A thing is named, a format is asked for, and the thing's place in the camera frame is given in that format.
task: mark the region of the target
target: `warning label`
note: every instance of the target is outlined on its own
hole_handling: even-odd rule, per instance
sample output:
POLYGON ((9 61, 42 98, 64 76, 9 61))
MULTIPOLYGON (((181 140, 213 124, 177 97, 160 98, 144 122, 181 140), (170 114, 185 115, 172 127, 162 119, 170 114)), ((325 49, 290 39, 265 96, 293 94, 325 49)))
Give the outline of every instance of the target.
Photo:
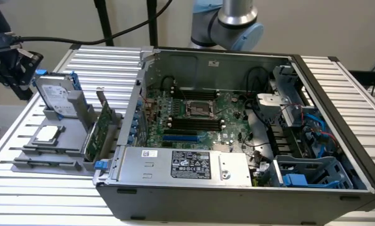
POLYGON ((209 153, 172 151, 173 178, 210 179, 209 153))

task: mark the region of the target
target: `metal rail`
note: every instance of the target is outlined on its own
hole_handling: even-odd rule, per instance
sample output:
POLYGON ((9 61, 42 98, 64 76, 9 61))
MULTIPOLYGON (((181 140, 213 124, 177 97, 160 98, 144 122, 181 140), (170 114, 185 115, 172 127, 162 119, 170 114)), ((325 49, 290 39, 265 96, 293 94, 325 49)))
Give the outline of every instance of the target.
MULTIPOLYGON (((110 107, 124 113, 132 80, 137 74, 138 54, 138 48, 81 47, 78 50, 69 50, 54 71, 74 71, 78 74, 86 100, 96 109, 100 104, 93 90, 96 87, 105 87, 105 96, 110 107)), ((316 67, 313 65, 309 67, 316 77, 324 78, 320 80, 322 84, 330 84, 330 81, 342 81, 342 85, 350 88, 348 86, 350 81, 344 79, 342 74, 338 74, 341 71, 338 65, 326 61, 324 57, 304 57, 304 59, 308 64, 310 61, 320 60, 320 62, 313 62, 317 64, 316 67)), ((349 93, 330 92, 332 87, 336 86, 322 86, 334 103, 341 104, 338 110, 348 118, 348 123, 353 124, 350 125, 354 127, 353 132, 357 136, 364 137, 364 130, 360 130, 358 127, 368 128, 368 126, 362 125, 364 121, 350 119, 352 117, 375 118, 375 108, 361 108, 365 110, 365 112, 361 111, 361 117, 353 115, 352 110, 356 110, 358 106, 365 106, 365 103, 369 102, 365 99, 362 101, 361 93, 356 93, 353 90, 349 93), (349 105, 336 102, 345 101, 348 98, 353 99, 353 103, 350 102, 349 105)), ((112 216, 92 185, 90 177, 10 171, 10 164, 6 162, 18 156, 20 147, 26 144, 44 119, 42 107, 42 101, 38 95, 34 95, 0 141, 0 225, 129 225, 130 222, 118 221, 112 216)), ((162 223, 134 221, 133 225, 162 225, 162 223)), ((168 225, 192 224, 169 223, 168 225)), ((350 212, 326 225, 375 226, 375 210, 350 212)))

